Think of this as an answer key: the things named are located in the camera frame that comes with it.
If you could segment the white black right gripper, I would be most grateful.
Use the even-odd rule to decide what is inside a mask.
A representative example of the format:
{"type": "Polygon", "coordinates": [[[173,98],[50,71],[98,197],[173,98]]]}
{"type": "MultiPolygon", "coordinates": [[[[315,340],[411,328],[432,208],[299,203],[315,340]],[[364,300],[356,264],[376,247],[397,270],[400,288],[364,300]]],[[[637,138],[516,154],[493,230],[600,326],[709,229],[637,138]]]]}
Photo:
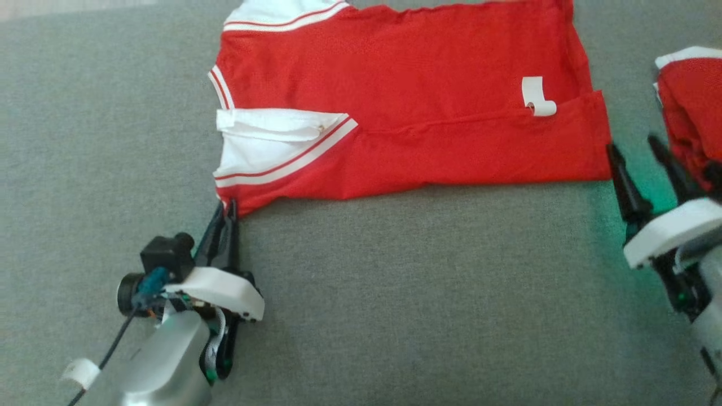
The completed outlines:
{"type": "Polygon", "coordinates": [[[649,134],[648,144],[680,206],[653,219],[653,205],[632,180],[623,154],[616,144],[608,144],[617,205],[626,224],[625,236],[631,237],[623,254],[631,269],[652,268],[673,310],[694,322],[714,297],[714,278],[706,277],[702,261],[720,247],[720,204],[703,198],[704,189],[659,136],[649,134]]]}

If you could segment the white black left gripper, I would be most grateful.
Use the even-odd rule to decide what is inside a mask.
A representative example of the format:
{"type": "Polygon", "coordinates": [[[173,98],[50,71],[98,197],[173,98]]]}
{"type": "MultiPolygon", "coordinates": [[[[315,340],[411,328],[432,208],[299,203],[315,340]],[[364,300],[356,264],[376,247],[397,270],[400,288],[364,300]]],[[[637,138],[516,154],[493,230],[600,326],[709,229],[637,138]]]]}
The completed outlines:
{"type": "Polygon", "coordinates": [[[196,250],[196,268],[182,283],[164,287],[168,297],[196,299],[214,310],[217,323],[203,348],[201,361],[201,370],[211,385],[224,380],[232,371],[240,324],[261,321],[265,311],[264,298],[255,287],[253,276],[226,272],[240,270],[237,214],[236,200],[228,201],[226,211],[220,201],[196,250]]]}

